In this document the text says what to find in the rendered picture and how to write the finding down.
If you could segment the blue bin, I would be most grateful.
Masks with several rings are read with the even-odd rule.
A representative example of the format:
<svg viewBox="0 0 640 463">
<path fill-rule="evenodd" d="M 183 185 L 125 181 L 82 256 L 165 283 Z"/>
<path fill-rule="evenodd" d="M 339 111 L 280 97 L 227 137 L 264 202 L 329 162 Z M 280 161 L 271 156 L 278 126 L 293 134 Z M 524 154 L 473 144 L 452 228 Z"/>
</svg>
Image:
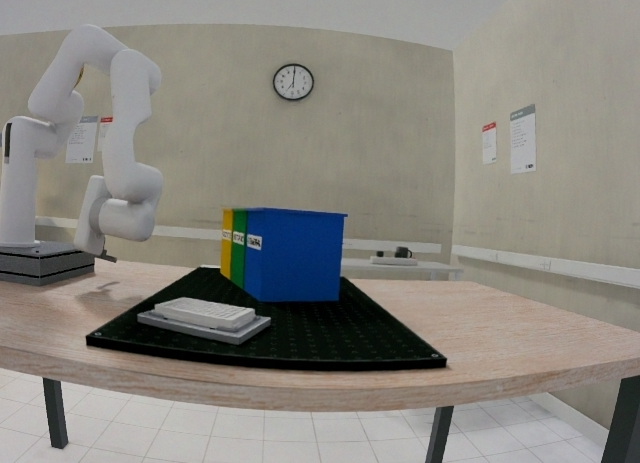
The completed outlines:
<svg viewBox="0 0 640 463">
<path fill-rule="evenodd" d="M 244 290 L 259 301 L 339 298 L 348 214 L 246 208 Z"/>
</svg>

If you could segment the green open-top bin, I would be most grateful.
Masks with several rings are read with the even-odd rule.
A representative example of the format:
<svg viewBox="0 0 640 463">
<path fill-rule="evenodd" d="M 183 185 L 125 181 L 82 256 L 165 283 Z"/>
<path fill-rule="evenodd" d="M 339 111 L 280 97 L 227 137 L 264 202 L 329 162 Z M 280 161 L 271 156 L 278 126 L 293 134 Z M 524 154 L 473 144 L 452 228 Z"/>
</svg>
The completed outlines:
<svg viewBox="0 0 640 463">
<path fill-rule="evenodd" d="M 231 260 L 231 281 L 244 289 L 245 275 L 245 255 L 246 255 L 246 231 L 247 216 L 246 208 L 233 208 L 233 239 L 232 239 L 232 260 Z"/>
</svg>

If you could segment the yellow open-top bin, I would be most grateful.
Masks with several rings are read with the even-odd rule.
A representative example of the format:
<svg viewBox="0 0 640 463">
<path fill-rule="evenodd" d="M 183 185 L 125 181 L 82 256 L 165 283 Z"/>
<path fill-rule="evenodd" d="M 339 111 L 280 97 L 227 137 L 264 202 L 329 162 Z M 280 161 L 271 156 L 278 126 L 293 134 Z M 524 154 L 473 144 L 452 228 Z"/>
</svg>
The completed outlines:
<svg viewBox="0 0 640 463">
<path fill-rule="evenodd" d="M 232 211 L 232 209 L 222 209 L 222 211 L 224 212 L 223 212 L 223 227 L 222 227 L 220 273 L 230 280 L 234 211 Z"/>
</svg>

